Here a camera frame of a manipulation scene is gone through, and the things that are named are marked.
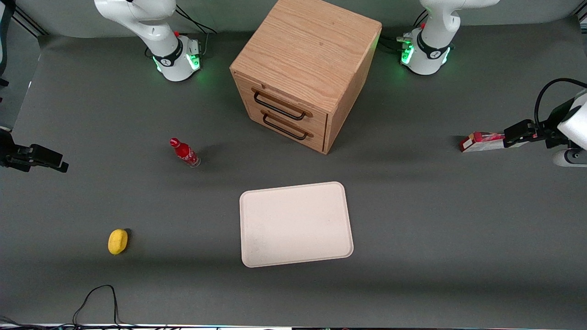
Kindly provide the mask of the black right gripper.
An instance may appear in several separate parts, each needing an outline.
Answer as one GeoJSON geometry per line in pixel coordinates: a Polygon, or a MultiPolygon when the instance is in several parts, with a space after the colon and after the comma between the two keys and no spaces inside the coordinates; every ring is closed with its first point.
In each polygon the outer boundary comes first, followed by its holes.
{"type": "Polygon", "coordinates": [[[32,166],[51,168],[61,173],[67,173],[69,168],[62,154],[38,144],[31,144],[30,147],[15,144],[12,134],[6,130],[0,130],[0,165],[22,172],[29,172],[32,166]]]}

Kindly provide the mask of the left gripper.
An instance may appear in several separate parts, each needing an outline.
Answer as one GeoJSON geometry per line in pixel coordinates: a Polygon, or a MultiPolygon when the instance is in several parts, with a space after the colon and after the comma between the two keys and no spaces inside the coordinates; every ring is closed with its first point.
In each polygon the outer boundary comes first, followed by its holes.
{"type": "Polygon", "coordinates": [[[529,137],[535,136],[532,141],[545,141],[545,146],[548,149],[561,145],[566,145],[569,149],[574,148],[575,144],[557,128],[570,112],[574,101],[574,98],[571,98],[556,106],[547,119],[540,121],[539,107],[541,98],[537,98],[534,107],[535,123],[532,120],[522,120],[515,125],[509,126],[504,130],[503,147],[505,149],[518,148],[520,145],[527,143],[529,137]]]}

